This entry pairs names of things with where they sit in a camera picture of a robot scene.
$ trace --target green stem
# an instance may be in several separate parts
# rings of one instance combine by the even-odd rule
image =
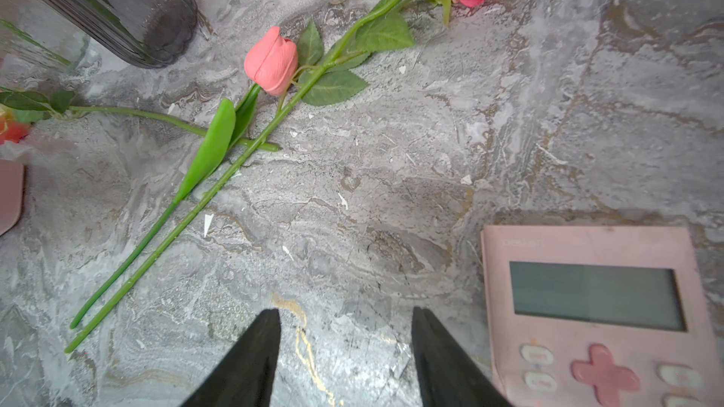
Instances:
[[[342,39],[339,40],[339,45],[337,46],[337,49],[334,50],[334,52],[331,52],[331,53],[325,58],[325,61],[326,61],[327,63],[329,63],[330,61],[333,62],[334,60],[336,60],[337,57],[339,57],[339,54],[342,53],[342,50],[345,49],[345,46],[347,45],[347,43],[350,42],[350,40],[351,40],[352,37],[354,36],[355,32],[357,32],[357,30],[359,30],[360,27],[362,27],[362,26],[363,26],[364,24],[366,24],[367,22],[374,21],[374,20],[377,19],[378,17],[387,14],[387,12],[389,12],[390,10],[392,10],[392,9],[394,8],[394,6],[395,6],[397,3],[399,3],[399,2],[400,2],[400,0],[390,0],[384,7],[378,9],[377,11],[373,11],[373,12],[370,13],[370,14],[367,14],[367,15],[364,16],[362,19],[360,19],[359,21],[355,22],[355,24],[347,31],[347,33],[342,37]]]
[[[144,110],[136,110],[136,109],[130,109],[128,107],[96,107],[96,106],[80,106],[80,105],[72,105],[68,107],[68,110],[71,110],[73,112],[81,112],[81,113],[90,113],[90,112],[103,112],[103,113],[116,113],[119,115],[134,115],[144,118],[150,118],[152,120],[158,120],[158,121],[164,121],[173,125],[176,125],[180,127],[181,129],[184,129],[185,131],[189,131],[191,133],[196,134],[197,136],[205,136],[206,130],[196,127],[193,124],[189,124],[185,121],[181,121],[176,117],[172,117],[171,115],[166,115],[164,113],[155,113],[155,112],[146,112]],[[237,145],[243,145],[245,147],[248,147],[251,145],[252,140],[248,139],[239,139],[237,142]],[[279,147],[277,147],[274,144],[265,143],[259,146],[259,149],[263,149],[264,151],[270,151],[270,152],[277,152],[279,150]]]
[[[97,301],[101,297],[101,295],[103,295],[103,293],[111,287],[111,285],[118,279],[118,277],[121,276],[121,274],[128,268],[128,266],[130,266],[131,263],[135,261],[140,252],[143,251],[143,249],[145,249],[147,245],[149,245],[150,240],[153,239],[153,237],[158,233],[164,223],[166,223],[166,221],[169,219],[171,214],[176,211],[176,207],[178,205],[178,203],[169,204],[168,208],[166,208],[161,217],[158,218],[158,221],[153,225],[149,232],[146,233],[145,236],[143,236],[143,240],[140,241],[140,244],[133,250],[131,255],[129,255],[128,258],[123,261],[123,264],[121,264],[121,266],[116,269],[116,272],[114,272],[113,275],[111,275],[110,278],[106,280],[103,286],[101,286],[95,292],[95,294],[93,294],[93,296],[88,299],[86,304],[83,305],[83,308],[81,308],[78,314],[75,315],[75,318],[73,318],[73,321],[70,323],[71,329],[76,328],[80,320],[83,319],[83,316],[86,315],[87,311],[93,306],[95,301]]]
[[[357,57],[359,57],[360,55],[362,55],[362,54],[364,54],[364,53],[365,53],[364,50],[357,50],[357,52],[352,52],[352,53],[349,54],[349,55],[345,55],[344,57],[340,57],[340,58],[336,59],[336,60],[334,61],[334,64],[335,64],[336,66],[342,65],[343,63],[347,63],[347,62],[350,61],[351,59],[357,58]]]
[[[302,65],[299,68],[297,68],[296,71],[294,71],[294,74],[292,75],[292,79],[299,76],[302,73],[302,71],[304,71],[305,69],[312,69],[312,68],[316,68],[316,67],[317,67],[317,65]]]
[[[206,207],[206,204],[208,204],[212,198],[221,190],[221,188],[231,179],[231,177],[239,170],[241,165],[246,162],[246,160],[251,156],[262,144],[264,141],[267,140],[267,137],[272,131],[276,129],[277,126],[284,120],[284,118],[292,111],[294,106],[299,103],[304,95],[306,95],[311,87],[319,80],[320,77],[332,66],[334,66],[334,60],[336,60],[337,57],[339,57],[339,54],[344,49],[344,46],[349,42],[349,40],[352,38],[352,35],[354,35],[355,32],[360,28],[360,26],[364,25],[366,22],[370,22],[372,19],[378,18],[381,15],[384,15],[387,13],[392,7],[398,2],[399,0],[391,0],[385,7],[381,8],[380,10],[375,11],[374,13],[367,14],[364,18],[357,21],[345,34],[345,36],[342,37],[341,43],[339,44],[337,50],[335,50],[333,53],[330,54],[330,57],[327,59],[329,61],[326,61],[321,66],[318,66],[311,72],[311,76],[307,81],[304,83],[303,86],[299,88],[297,91],[297,94],[294,95],[294,97],[286,104],[279,113],[276,114],[274,119],[269,122],[266,128],[264,128],[263,131],[259,134],[259,136],[251,143],[249,147],[247,147],[246,151],[232,164],[231,167],[229,167],[226,172],[222,175],[222,177],[219,178],[219,180],[213,185],[209,191],[207,191],[204,196],[201,198],[201,201],[196,204],[196,206],[188,213],[186,214],[186,217],[183,218],[181,223],[179,223],[176,228],[171,231],[171,233],[167,236],[166,239],[161,242],[161,245],[158,246],[158,248],[150,254],[148,258],[143,262],[143,264],[136,270],[131,278],[128,279],[126,283],[123,284],[123,286],[118,290],[118,292],[115,293],[115,295],[106,303],[103,308],[101,308],[101,311],[98,312],[95,317],[88,322],[85,328],[78,334],[78,336],[75,337],[75,339],[68,345],[67,348],[65,348],[65,353],[71,353],[78,347],[78,345],[86,339],[86,337],[94,330],[94,328],[108,315],[111,310],[121,301],[124,295],[130,289],[135,285],[143,276],[143,274],[146,273],[147,270],[149,270],[149,267],[153,265],[153,263],[158,259],[158,257],[161,256],[161,254],[171,245],[171,243],[176,239],[176,237],[181,234],[182,231],[188,226],[189,223],[200,213],[204,207]]]
[[[165,121],[169,124],[176,125],[180,127],[181,129],[185,131],[189,131],[191,133],[196,134],[197,136],[205,136],[206,130],[202,128],[198,128],[194,126],[193,124],[189,124],[185,121],[181,121],[176,117],[173,117],[171,115],[166,115],[165,113],[156,113],[156,112],[146,112],[144,110],[136,110],[136,109],[130,109],[127,107],[96,107],[96,106],[89,106],[84,107],[80,105],[72,105],[68,107],[69,110],[72,110],[73,112],[103,112],[103,113],[117,113],[121,115],[134,115],[138,117],[144,117],[144,118],[151,118],[158,121]]]

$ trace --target pink d-pad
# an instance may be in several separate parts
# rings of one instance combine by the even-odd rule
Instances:
[[[629,368],[616,366],[613,355],[606,346],[593,344],[589,348],[588,361],[574,361],[571,374],[580,383],[592,385],[598,403],[604,407],[620,407],[618,391],[638,391],[640,382],[636,373]]]

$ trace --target button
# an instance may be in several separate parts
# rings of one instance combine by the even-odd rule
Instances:
[[[558,389],[558,384],[555,379],[550,374],[544,372],[528,371],[523,375],[523,380],[526,381],[526,385],[528,385],[531,390],[553,393]]]
[[[701,388],[704,386],[701,374],[686,366],[661,364],[657,368],[657,373],[661,380],[672,387]]]
[[[539,364],[542,366],[553,364],[553,354],[551,351],[540,346],[531,346],[530,344],[526,344],[520,348],[520,355],[523,356],[525,361],[532,364]]]
[[[703,402],[694,398],[668,395],[664,398],[664,407],[706,407]]]
[[[613,363],[613,355],[606,346],[591,345],[589,355],[590,363],[574,361],[571,364],[571,374],[580,383],[594,387],[596,400],[602,406],[620,407],[621,400],[618,395],[620,390],[638,391],[641,387],[635,372]]]

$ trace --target gray marble surface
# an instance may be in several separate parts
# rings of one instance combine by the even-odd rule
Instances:
[[[242,60],[268,27],[295,36],[313,16],[330,44],[376,0],[197,1],[206,24],[175,65],[133,68],[92,44],[63,85],[207,125],[248,88]],[[70,319],[158,218],[199,138],[108,115],[42,122],[0,147],[28,167],[23,217],[0,238],[0,405],[178,405],[273,306],[272,405],[421,405],[413,306],[489,371],[490,223],[688,227],[724,351],[723,3],[488,0],[455,8],[449,29],[418,6],[419,44],[358,68],[370,86],[354,99],[298,107],[271,138],[282,151],[210,203],[209,234],[197,217],[70,357]],[[255,129],[273,107],[261,98]]]

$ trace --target pink handheld device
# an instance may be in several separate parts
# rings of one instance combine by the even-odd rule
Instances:
[[[516,407],[722,407],[686,228],[486,226],[493,380]]]

